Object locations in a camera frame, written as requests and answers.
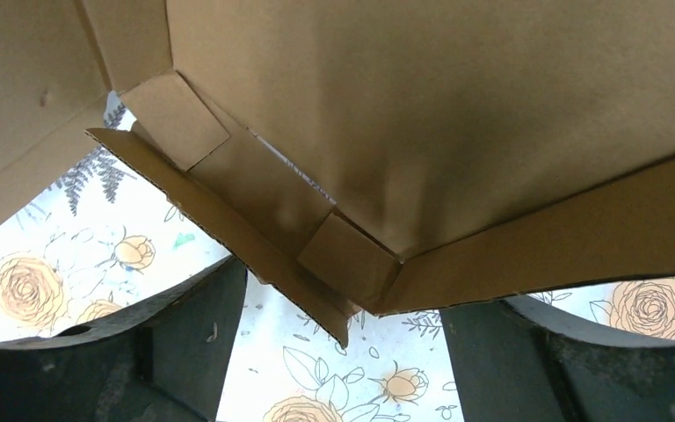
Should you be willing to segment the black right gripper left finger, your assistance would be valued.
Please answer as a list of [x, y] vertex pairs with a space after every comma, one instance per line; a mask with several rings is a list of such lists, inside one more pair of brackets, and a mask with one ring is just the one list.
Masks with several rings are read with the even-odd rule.
[[225, 258], [50, 338], [0, 342], [0, 421], [212, 421], [247, 271]]

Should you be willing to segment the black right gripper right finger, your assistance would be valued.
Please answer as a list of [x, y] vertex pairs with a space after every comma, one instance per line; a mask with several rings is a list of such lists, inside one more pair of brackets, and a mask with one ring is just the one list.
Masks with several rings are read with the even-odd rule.
[[467, 421], [675, 421], [675, 341], [530, 296], [440, 311]]

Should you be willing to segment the cardboard box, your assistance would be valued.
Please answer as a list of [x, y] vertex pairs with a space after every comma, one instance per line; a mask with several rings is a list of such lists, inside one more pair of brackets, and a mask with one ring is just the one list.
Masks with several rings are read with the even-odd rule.
[[675, 1], [0, 1], [0, 223], [94, 143], [341, 343], [675, 275]]

